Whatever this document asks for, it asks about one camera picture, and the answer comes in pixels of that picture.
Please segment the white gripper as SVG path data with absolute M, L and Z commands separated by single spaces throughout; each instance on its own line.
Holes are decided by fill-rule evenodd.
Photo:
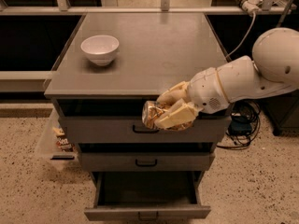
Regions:
M 154 125 L 168 129 L 193 122 L 200 111 L 213 114 L 226 109 L 229 104 L 217 69 L 211 67 L 197 73 L 189 83 L 182 81 L 158 97 L 157 106 L 167 109 L 154 121 Z

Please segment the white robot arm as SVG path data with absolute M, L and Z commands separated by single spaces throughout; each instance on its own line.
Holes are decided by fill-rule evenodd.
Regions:
M 299 88 L 299 32 L 271 29 L 258 37 L 252 55 L 197 73 L 157 99 L 170 108 L 154 121 L 160 129 L 213 114 L 244 99 L 260 99 Z

